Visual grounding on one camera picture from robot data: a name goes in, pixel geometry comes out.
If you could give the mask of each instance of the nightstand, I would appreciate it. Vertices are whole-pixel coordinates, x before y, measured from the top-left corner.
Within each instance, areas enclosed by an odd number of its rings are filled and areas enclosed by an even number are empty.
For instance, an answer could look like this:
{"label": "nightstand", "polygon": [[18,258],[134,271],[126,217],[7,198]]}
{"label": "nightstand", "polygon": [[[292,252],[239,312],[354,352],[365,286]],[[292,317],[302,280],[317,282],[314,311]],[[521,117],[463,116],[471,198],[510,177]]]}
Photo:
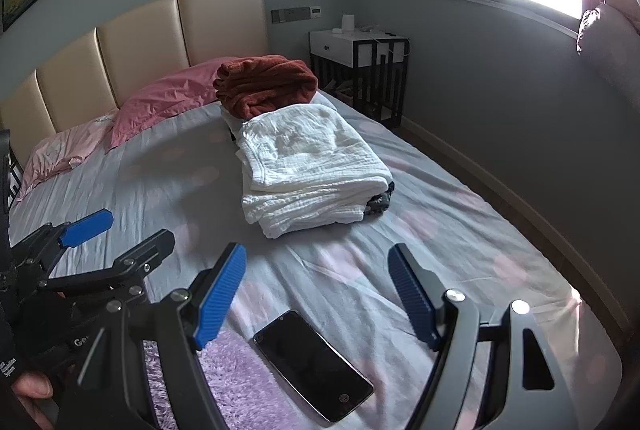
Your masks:
{"label": "nightstand", "polygon": [[309,33],[318,86],[388,129],[398,127],[410,44],[382,32]]}

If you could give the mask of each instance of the folded white blanket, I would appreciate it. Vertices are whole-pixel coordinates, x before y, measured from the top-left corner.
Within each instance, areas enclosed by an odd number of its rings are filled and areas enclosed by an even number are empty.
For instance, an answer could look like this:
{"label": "folded white blanket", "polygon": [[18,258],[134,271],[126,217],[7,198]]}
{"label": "folded white blanket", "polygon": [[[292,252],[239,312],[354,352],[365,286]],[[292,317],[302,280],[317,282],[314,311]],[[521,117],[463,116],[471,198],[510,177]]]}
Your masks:
{"label": "folded white blanket", "polygon": [[362,220],[392,180],[388,168],[334,109],[298,104],[242,125],[242,209],[274,239],[283,233]]}
{"label": "folded white blanket", "polygon": [[[327,106],[334,111],[337,110],[335,106],[320,91],[318,91],[314,95],[314,97],[311,98],[311,103]],[[240,118],[232,116],[231,113],[227,111],[223,106],[220,106],[220,112],[222,113],[222,118],[223,120],[225,120],[227,127],[229,127],[231,134],[233,134],[237,139],[240,127],[242,127],[242,125],[246,123],[247,120],[241,120]]]}

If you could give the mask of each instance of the bed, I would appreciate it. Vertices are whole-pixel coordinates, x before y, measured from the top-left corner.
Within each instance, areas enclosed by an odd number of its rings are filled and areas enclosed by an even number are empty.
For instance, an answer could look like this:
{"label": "bed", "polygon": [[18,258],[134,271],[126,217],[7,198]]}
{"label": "bed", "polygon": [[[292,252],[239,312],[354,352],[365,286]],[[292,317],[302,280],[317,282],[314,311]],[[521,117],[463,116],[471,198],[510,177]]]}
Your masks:
{"label": "bed", "polygon": [[[268,52],[265,24],[262,0],[161,0],[99,26],[0,103],[18,160],[24,164],[50,133],[122,105],[163,74],[215,56]],[[11,241],[46,222],[113,212],[113,228],[67,251],[58,277],[110,266],[144,238],[170,229],[176,248],[147,279],[152,301],[188,285],[229,241],[242,243],[248,269],[225,324],[249,339],[282,312],[300,311],[376,388],[334,428],[374,430],[404,428],[434,361],[415,338],[386,269],[387,251],[404,242],[446,287],[474,301],[502,307],[526,300],[559,360],[580,428],[595,428],[616,395],[622,364],[579,292],[458,179],[330,99],[393,174],[391,207],[379,217],[266,239],[242,215],[237,148],[213,103],[162,121],[109,153],[98,149],[83,165],[36,187],[10,211]],[[487,356],[479,346],[461,430],[473,428]],[[308,428],[321,426],[297,406]]]}

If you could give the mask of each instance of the folded clothes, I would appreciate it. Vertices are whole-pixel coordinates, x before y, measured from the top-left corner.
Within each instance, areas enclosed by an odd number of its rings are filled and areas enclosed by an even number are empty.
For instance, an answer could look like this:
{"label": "folded clothes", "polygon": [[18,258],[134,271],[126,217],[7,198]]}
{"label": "folded clothes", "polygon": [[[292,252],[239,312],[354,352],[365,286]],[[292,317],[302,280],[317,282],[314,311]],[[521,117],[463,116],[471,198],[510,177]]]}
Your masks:
{"label": "folded clothes", "polygon": [[251,120],[292,104],[308,104],[318,79],[301,60],[267,55],[225,62],[213,86],[233,117]]}
{"label": "folded clothes", "polygon": [[[324,96],[322,91],[318,91],[313,98],[311,98],[312,104],[319,104],[329,107],[334,111],[337,111],[335,106]],[[222,114],[223,120],[225,120],[226,126],[231,131],[234,141],[238,138],[238,133],[242,125],[248,120],[241,120],[240,118],[236,118],[229,113],[224,107],[220,107],[220,113]]]}
{"label": "folded clothes", "polygon": [[391,205],[391,196],[396,189],[396,184],[392,181],[389,183],[389,188],[386,189],[386,192],[383,194],[376,195],[372,197],[364,209],[365,215],[376,215],[383,214],[387,210],[389,210],[389,206]]}
{"label": "folded clothes", "polygon": [[260,115],[242,125],[237,143],[244,217],[270,239],[360,221],[392,180],[357,131],[323,105]]}

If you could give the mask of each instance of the black phone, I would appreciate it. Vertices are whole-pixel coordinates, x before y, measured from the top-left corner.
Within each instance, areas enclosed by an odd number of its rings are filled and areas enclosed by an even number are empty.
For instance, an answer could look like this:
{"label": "black phone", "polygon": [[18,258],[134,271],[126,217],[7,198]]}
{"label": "black phone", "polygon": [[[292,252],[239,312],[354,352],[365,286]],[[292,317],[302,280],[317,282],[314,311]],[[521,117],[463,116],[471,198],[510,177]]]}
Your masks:
{"label": "black phone", "polygon": [[340,421],[373,394],[373,384],[296,311],[254,335],[260,352],[324,419]]}

